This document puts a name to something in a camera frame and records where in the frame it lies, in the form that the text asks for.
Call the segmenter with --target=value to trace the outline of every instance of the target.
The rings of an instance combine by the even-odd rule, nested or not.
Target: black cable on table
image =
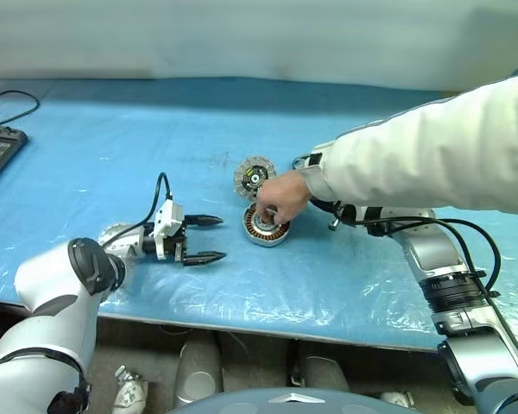
[[[0,121],[0,125],[4,125],[5,123],[12,122],[12,121],[15,121],[16,119],[23,118],[24,116],[27,116],[28,114],[35,112],[41,106],[41,101],[39,101],[38,97],[36,97],[35,95],[30,94],[28,92],[25,92],[25,91],[18,91],[18,90],[13,90],[13,89],[8,90],[8,91],[2,91],[2,92],[0,92],[0,97],[3,97],[4,95],[9,95],[12,93],[23,95],[25,97],[30,97],[31,99],[33,99],[33,101],[35,101],[35,104],[28,110],[25,110],[17,115],[11,116],[9,118],[3,119],[2,121]]]
[[[167,200],[168,198],[173,197],[173,195],[171,194],[171,187],[169,186],[169,181],[167,179],[167,175],[164,172],[162,172],[157,176],[157,181],[155,182],[154,200],[152,201],[152,205],[149,208],[148,214],[140,222],[133,224],[132,226],[129,226],[125,230],[120,231],[116,235],[112,236],[109,240],[104,241],[101,244],[102,248],[106,248],[107,246],[112,244],[115,240],[117,240],[122,235],[126,235],[130,231],[132,231],[140,226],[143,226],[144,224],[146,224],[148,222],[150,217],[152,217],[152,215],[154,214],[155,208],[157,207],[157,201],[159,200],[159,194],[161,192],[161,182],[165,183],[165,189],[167,191],[167,194],[165,195],[165,199]]]

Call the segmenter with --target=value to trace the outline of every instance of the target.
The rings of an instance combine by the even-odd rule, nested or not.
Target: white jacket
[[[319,164],[301,173],[321,200],[518,214],[518,76],[367,124],[313,153]]]

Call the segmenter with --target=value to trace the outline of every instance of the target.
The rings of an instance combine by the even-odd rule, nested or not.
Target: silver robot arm
[[[429,209],[353,207],[351,214],[356,222],[401,216],[435,218]],[[377,224],[369,232],[381,235],[409,223]],[[403,248],[433,311],[436,330],[447,336],[438,351],[448,366],[457,400],[473,402],[481,414],[518,414],[518,344],[452,240],[434,223],[403,229],[391,237]]]
[[[16,291],[31,316],[0,339],[0,413],[79,413],[101,301],[125,267],[95,241],[79,238],[22,263]]]

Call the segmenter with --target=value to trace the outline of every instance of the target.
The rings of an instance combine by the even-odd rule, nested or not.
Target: table
[[[97,237],[145,216],[160,171],[187,214],[225,223],[188,232],[189,252],[228,255],[206,267],[144,260],[101,314],[147,322],[262,332],[391,348],[434,349],[442,338],[399,246],[362,229],[328,231],[309,206],[272,249],[245,238],[247,203],[232,174],[251,155],[279,172],[356,125],[440,97],[438,92],[243,78],[0,80],[41,108],[12,127],[30,143],[0,176],[0,302],[17,304],[17,266],[73,237]],[[28,105],[0,101],[0,117]],[[485,227],[503,258],[498,303],[518,336],[518,216],[438,210]],[[464,231],[479,267],[489,248]]]

